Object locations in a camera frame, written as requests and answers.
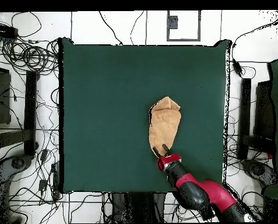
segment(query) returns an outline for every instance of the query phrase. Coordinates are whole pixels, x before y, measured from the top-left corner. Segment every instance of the tan cloth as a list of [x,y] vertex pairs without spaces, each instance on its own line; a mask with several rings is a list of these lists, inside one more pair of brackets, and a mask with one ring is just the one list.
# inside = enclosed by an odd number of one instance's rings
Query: tan cloth
[[180,106],[168,96],[151,107],[149,143],[152,152],[153,147],[156,147],[159,154],[165,155],[162,144],[166,144],[169,149],[172,147],[181,118],[179,109]]

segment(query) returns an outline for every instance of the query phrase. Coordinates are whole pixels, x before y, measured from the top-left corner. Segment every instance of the cable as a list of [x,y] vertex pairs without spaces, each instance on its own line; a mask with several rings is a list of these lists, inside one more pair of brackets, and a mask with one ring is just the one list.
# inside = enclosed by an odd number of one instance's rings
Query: cable
[[[20,12],[20,13],[14,14],[14,15],[12,16],[12,18],[11,18],[11,25],[12,25],[12,27],[14,27],[14,26],[13,26],[13,18],[14,18],[15,16],[20,15],[20,14],[23,14],[23,13],[28,13],[28,12]],[[33,35],[33,34],[36,34],[36,33],[41,29],[41,27],[42,27],[39,18],[38,18],[35,14],[33,14],[32,12],[29,12],[29,13],[31,13],[33,16],[35,16],[35,18],[38,20],[39,25],[40,25],[40,28],[39,28],[38,30],[36,30],[34,33],[32,33],[32,34],[28,34],[28,35],[26,35],[26,36],[19,36],[19,37],[21,37],[21,38],[26,38],[26,37],[29,37],[29,36],[31,36],[31,35]]]
[[139,17],[136,19],[135,24],[133,24],[133,26],[132,26],[132,31],[133,31],[133,29],[134,29],[135,26],[136,26],[136,22],[137,22],[138,19],[143,15],[144,11],[145,11],[145,10],[143,10],[143,12],[142,12],[142,13],[139,15]]
[[231,52],[231,53],[232,53],[232,60],[235,61],[234,56],[233,56],[233,49],[234,49],[234,47],[236,46],[236,42],[237,42],[237,40],[238,40],[240,37],[242,37],[242,36],[244,36],[244,35],[246,35],[246,34],[253,33],[253,32],[256,31],[256,30],[261,30],[261,29],[264,29],[264,28],[266,28],[266,27],[270,27],[271,25],[276,24],[276,22],[278,22],[278,18],[277,18],[274,22],[272,22],[272,23],[268,23],[268,24],[262,25],[262,26],[260,26],[260,27],[257,27],[257,28],[255,28],[255,29],[253,29],[253,30],[251,30],[251,31],[248,31],[248,32],[246,32],[246,33],[244,33],[244,34],[238,36],[238,37],[236,38],[235,42],[234,42],[233,45],[232,45],[232,52]]
[[111,31],[113,32],[115,39],[119,41],[119,45],[123,45],[123,43],[116,37],[115,32],[113,31],[113,29],[108,25],[108,23],[104,20],[101,12],[99,11],[100,17],[102,18],[103,22],[108,26],[109,29],[111,29]]
[[82,201],[82,203],[81,203],[81,205],[80,205],[79,207],[77,207],[76,209],[74,209],[74,210],[71,212],[71,219],[70,219],[70,221],[69,221],[69,224],[71,224],[71,222],[72,222],[72,213],[74,213],[75,211],[77,211],[77,210],[83,205],[83,203],[85,202],[85,200],[86,200],[87,197],[100,197],[100,196],[101,196],[101,195],[91,195],[91,194],[85,196],[84,199],[83,199],[83,201]]
[[250,193],[254,193],[254,194],[260,196],[260,197],[264,200],[264,196],[263,196],[262,194],[260,194],[260,193],[258,193],[258,192],[256,192],[256,191],[248,191],[248,192],[246,192],[245,194],[243,194],[243,195],[241,196],[241,201],[243,202],[243,201],[244,201],[244,197],[245,197],[247,194],[250,194]]
[[29,217],[28,217],[25,213],[18,212],[18,211],[14,211],[14,210],[12,210],[12,209],[10,209],[10,208],[9,208],[9,210],[10,210],[11,212],[13,212],[13,213],[17,213],[17,214],[24,215],[24,216],[27,218],[24,224],[27,224]]

